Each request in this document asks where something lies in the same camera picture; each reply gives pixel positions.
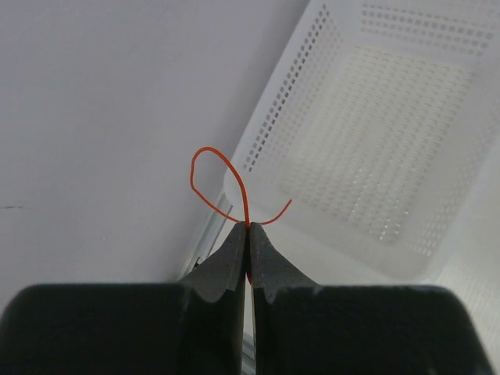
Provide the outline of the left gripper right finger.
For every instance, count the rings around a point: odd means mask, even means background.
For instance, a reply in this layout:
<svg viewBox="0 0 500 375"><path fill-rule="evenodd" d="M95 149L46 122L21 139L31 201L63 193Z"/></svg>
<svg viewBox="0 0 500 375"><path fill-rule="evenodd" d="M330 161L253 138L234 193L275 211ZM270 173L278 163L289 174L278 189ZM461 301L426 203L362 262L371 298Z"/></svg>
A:
<svg viewBox="0 0 500 375"><path fill-rule="evenodd" d="M468 312L433 285L322 285L249 229L258 374L490 374Z"/></svg>

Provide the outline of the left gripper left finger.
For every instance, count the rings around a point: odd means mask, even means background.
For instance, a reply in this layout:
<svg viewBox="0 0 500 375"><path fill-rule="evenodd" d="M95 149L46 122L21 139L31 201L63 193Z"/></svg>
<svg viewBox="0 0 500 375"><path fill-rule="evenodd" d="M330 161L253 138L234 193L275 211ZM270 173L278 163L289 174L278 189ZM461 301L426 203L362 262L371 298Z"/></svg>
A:
<svg viewBox="0 0 500 375"><path fill-rule="evenodd" d="M173 283L36 284L1 316L4 374L239 374L247 229Z"/></svg>

